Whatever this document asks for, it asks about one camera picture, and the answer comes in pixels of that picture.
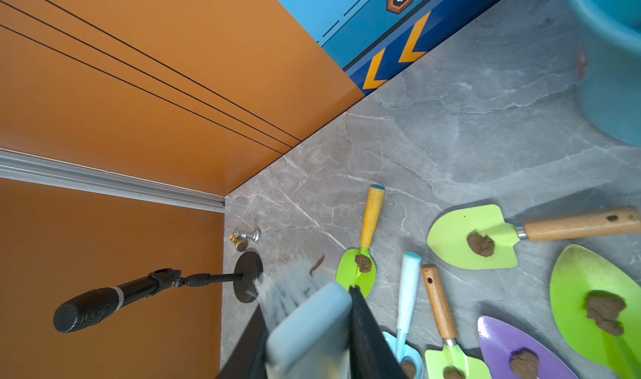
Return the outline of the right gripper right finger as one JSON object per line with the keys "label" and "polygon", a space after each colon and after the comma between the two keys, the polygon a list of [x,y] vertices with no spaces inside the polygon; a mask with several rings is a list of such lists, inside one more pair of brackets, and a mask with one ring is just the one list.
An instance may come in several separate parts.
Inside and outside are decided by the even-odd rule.
{"label": "right gripper right finger", "polygon": [[351,378],[407,378],[360,289],[351,287],[348,293],[352,299],[348,337]]}

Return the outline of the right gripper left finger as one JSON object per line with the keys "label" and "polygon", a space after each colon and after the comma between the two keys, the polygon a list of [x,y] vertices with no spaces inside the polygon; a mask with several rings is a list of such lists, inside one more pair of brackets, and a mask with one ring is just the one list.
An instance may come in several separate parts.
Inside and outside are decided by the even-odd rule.
{"label": "right gripper left finger", "polygon": [[265,345],[268,330],[260,307],[255,309],[235,350],[221,369],[217,379],[267,379]]}

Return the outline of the scrub brush blue white handle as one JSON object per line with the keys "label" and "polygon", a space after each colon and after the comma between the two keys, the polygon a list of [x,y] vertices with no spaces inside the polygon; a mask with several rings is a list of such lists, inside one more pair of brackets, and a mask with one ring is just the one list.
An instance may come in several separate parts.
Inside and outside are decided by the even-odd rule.
{"label": "scrub brush blue white handle", "polygon": [[322,270],[323,258],[291,260],[255,280],[268,336],[269,378],[347,378],[347,290]]}

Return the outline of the green pointed shovel wooden handle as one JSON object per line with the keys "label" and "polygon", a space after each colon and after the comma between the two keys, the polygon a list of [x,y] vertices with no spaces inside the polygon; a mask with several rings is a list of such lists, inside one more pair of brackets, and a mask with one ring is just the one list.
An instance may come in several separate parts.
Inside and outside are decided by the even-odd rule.
{"label": "green pointed shovel wooden handle", "polygon": [[442,337],[442,350],[424,353],[429,378],[491,378],[487,364],[469,357],[457,343],[457,327],[447,294],[436,265],[421,267],[422,278],[432,307],[437,330]]}

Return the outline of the light green trowel wooden handle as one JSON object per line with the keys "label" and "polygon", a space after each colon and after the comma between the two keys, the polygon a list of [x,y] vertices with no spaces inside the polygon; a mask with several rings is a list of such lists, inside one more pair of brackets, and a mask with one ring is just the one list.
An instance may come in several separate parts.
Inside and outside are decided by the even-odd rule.
{"label": "light green trowel wooden handle", "polygon": [[569,217],[536,220],[521,226],[506,222],[498,205],[452,210],[438,218],[427,235],[441,260],[464,270],[510,269],[517,265],[515,245],[640,232],[640,213],[632,206]]}

